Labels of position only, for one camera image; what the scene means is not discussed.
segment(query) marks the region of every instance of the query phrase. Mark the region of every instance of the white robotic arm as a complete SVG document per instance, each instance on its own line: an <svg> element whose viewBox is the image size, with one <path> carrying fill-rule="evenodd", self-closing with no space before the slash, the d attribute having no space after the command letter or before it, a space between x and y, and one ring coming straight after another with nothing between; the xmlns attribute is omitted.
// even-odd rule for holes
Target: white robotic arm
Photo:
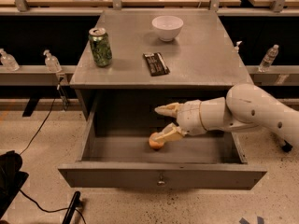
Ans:
<svg viewBox="0 0 299 224"><path fill-rule="evenodd" d="M208 101L189 101L159 106L160 115L177 118L161 132L153 133L149 144L154 149L185 135L211 130L246 132L264 126L291 145L299 144L299 112L285 106L269 93L251 84L233 86L224 97Z"/></svg>

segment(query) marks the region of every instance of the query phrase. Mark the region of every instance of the green soda can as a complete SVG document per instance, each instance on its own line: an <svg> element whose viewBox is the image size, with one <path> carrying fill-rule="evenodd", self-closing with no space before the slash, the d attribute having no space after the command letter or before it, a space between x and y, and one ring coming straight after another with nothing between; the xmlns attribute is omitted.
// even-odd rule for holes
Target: green soda can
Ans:
<svg viewBox="0 0 299 224"><path fill-rule="evenodd" d="M88 38L96 65L99 67L105 67L111 64L112 51L105 28L92 28L89 32Z"/></svg>

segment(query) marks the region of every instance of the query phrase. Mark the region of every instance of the white bowl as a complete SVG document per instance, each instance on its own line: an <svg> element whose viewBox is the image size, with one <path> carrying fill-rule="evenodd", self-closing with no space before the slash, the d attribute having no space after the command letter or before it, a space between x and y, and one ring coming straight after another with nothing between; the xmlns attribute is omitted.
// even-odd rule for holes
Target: white bowl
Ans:
<svg viewBox="0 0 299 224"><path fill-rule="evenodd" d="M160 16L151 22L154 32L163 41L172 41L180 32L184 21L175 16Z"/></svg>

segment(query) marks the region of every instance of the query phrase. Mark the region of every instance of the plastic bottle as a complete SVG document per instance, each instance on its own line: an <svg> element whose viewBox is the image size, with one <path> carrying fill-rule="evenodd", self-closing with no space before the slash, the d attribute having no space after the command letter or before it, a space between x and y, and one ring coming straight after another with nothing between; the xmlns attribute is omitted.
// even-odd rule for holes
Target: plastic bottle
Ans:
<svg viewBox="0 0 299 224"><path fill-rule="evenodd" d="M237 41L236 43L235 43L235 50L236 50L236 52L237 53L239 53L239 50L240 50L240 45L241 45L241 43L242 43L242 41Z"/></svg>
<svg viewBox="0 0 299 224"><path fill-rule="evenodd" d="M3 49L0 49L0 54L1 63L8 71L16 71L20 68L12 55L7 54Z"/></svg>
<svg viewBox="0 0 299 224"><path fill-rule="evenodd" d="M276 59L278 55L279 45L274 45L273 48L269 49L267 53L264 55L262 62L259 66L260 72L266 72L269 70L271 64Z"/></svg>
<svg viewBox="0 0 299 224"><path fill-rule="evenodd" d="M56 73L63 70L56 56L52 56L48 49L44 51L44 55L47 56L45 59L45 64L48 67L50 72Z"/></svg>

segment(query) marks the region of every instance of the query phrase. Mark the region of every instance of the floor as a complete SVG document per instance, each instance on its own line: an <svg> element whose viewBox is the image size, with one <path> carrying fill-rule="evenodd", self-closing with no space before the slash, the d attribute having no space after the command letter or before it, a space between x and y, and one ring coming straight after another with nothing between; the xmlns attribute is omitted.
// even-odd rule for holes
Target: floor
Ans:
<svg viewBox="0 0 299 224"><path fill-rule="evenodd" d="M18 101L0 105L0 154L21 153L49 109L47 101L31 117L23 118ZM21 155L21 170L29 174L21 189L44 209L67 207L78 190L87 224L299 223L299 147L283 152L278 139L264 128L238 135L249 164L267 170L252 190L72 189L57 167L75 161L84 127L85 118L76 102L65 112L55 101L42 129ZM54 224L63 222L64 213L42 212L19 192L2 219L11 224ZM76 213L72 223L84 222Z"/></svg>

